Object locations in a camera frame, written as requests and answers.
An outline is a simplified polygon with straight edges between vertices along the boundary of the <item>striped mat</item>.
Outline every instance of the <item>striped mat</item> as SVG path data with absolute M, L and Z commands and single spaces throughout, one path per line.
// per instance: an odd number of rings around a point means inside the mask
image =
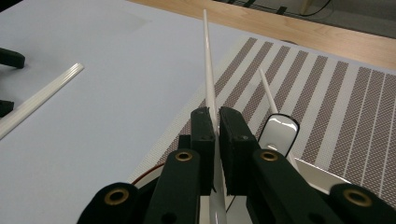
M 280 113 L 301 124 L 294 155 L 366 187 L 396 207 L 396 72 L 277 41 L 241 38 L 215 69 L 218 106 L 242 112 L 259 137 L 270 108 L 268 79 Z M 205 105 L 203 86 L 131 175 L 163 163 L 190 134 L 190 112 Z

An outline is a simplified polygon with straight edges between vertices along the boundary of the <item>cable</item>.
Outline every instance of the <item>cable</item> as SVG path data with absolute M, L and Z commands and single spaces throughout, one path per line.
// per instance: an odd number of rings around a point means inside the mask
M 226 210 L 225 212 L 228 212 L 228 210 L 230 210 L 231 205 L 233 205 L 233 201 L 235 200 L 235 197 L 236 197 L 236 196 L 233 196 L 233 199 L 231 200 L 231 202 L 230 202 L 230 204 L 228 205 L 227 210 Z
M 151 169 L 147 170 L 145 173 L 140 175 L 136 180 L 134 180 L 134 182 L 132 182 L 132 184 L 136 185 L 140 180 L 142 180 L 144 177 L 146 177 L 146 175 L 149 175 L 151 172 L 157 170 L 158 168 L 160 168 L 164 165 L 165 165 L 165 163 L 161 163 L 161 164 L 158 164 L 158 165 L 152 167 Z
M 318 11 L 316 11 L 316 12 L 314 12 L 314 13 L 311 13 L 311 14 L 299 14 L 299 13 L 292 13 L 292 12 L 285 12 L 285 14 L 287 14 L 287 15 L 293 15 L 293 16 L 298 16 L 298 17 L 311 17 L 311 16 L 314 16 L 314 15 L 318 14 L 321 10 L 323 10 L 326 6 L 328 6 L 328 5 L 330 4 L 331 1 L 332 1 L 332 0 L 328 0 L 327 3 L 326 3 L 323 7 L 321 7 Z M 254 7 L 258 7 L 258 8 L 262 8 L 262 9 L 271 10 L 271 11 L 274 11 L 274 12 L 277 11 L 277 9 L 275 9 L 275 8 L 263 7 L 263 6 L 256 5 L 256 4 L 248 4 L 248 2 L 243 2 L 243 1 L 239 1 L 239 0 L 235 0 L 234 2 L 235 2 L 235 3 L 243 4 L 244 7 L 254 6 Z

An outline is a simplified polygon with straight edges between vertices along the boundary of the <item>white table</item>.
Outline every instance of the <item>white table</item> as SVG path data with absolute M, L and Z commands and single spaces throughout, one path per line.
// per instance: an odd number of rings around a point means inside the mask
M 213 64 L 245 32 L 210 24 Z M 126 181 L 204 83 L 202 21 L 120 0 L 25 0 L 0 14 L 0 98 L 16 107 L 85 69 L 0 141 L 0 223 L 75 223 Z

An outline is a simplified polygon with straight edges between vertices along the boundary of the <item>white rod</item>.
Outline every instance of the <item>white rod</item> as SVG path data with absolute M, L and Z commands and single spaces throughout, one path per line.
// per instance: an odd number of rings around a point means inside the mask
M 23 102 L 23 104 L 18 106 L 15 110 L 0 119 L 0 140 L 17 127 L 24 119 L 29 117 L 29 115 L 44 104 L 56 91 L 63 87 L 82 69 L 84 69 L 84 66 L 80 63 L 76 63 L 38 93 Z
M 264 86 L 265 94 L 267 95 L 268 102 L 270 103 L 271 111 L 273 114 L 277 114 L 278 111 L 276 108 L 274 98 L 272 97 L 270 87 L 268 86 L 267 78 L 265 77 L 265 74 L 262 71 L 262 69 L 260 68 L 259 70 L 260 70 L 260 75 L 262 76 L 262 85 Z
M 210 118 L 212 119 L 213 130 L 216 136 L 215 143 L 215 164 L 214 164 L 214 178 L 213 187 L 209 197 L 209 218 L 211 224 L 225 224 L 227 223 L 226 209 L 225 209 L 225 193 L 223 187 L 223 173 L 221 169 L 221 160 L 219 152 L 219 124 L 218 124 L 218 109 L 216 107 L 216 93 L 213 78 L 212 59 L 209 43 L 209 29 L 207 24 L 206 9 L 204 9 L 204 33 L 205 33 L 205 84 L 206 84 L 206 98 L 205 104 L 209 107 Z
M 268 101 L 270 103 L 271 112 L 273 114 L 277 114 L 278 111 L 276 108 L 274 98 L 271 94 L 270 87 L 268 86 L 267 78 L 265 77 L 264 71 L 262 71 L 261 68 L 259 70 L 260 70 L 260 75 L 262 76 L 262 85 L 264 86 L 265 94 L 267 95 Z M 298 172 L 299 171 L 298 166 L 297 166 L 297 163 L 295 161 L 295 157 L 294 157 L 294 154 L 292 153 L 292 151 L 289 152 L 288 159 L 289 159 L 289 162 L 291 163 L 291 165 L 294 167 L 294 169 L 296 169 Z

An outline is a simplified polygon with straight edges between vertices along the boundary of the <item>wooden table edge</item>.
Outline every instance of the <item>wooden table edge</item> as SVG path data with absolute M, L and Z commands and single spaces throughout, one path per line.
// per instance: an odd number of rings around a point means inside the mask
M 209 0 L 130 1 L 196 19 L 203 17 L 206 8 L 210 22 L 396 70 L 396 39 Z

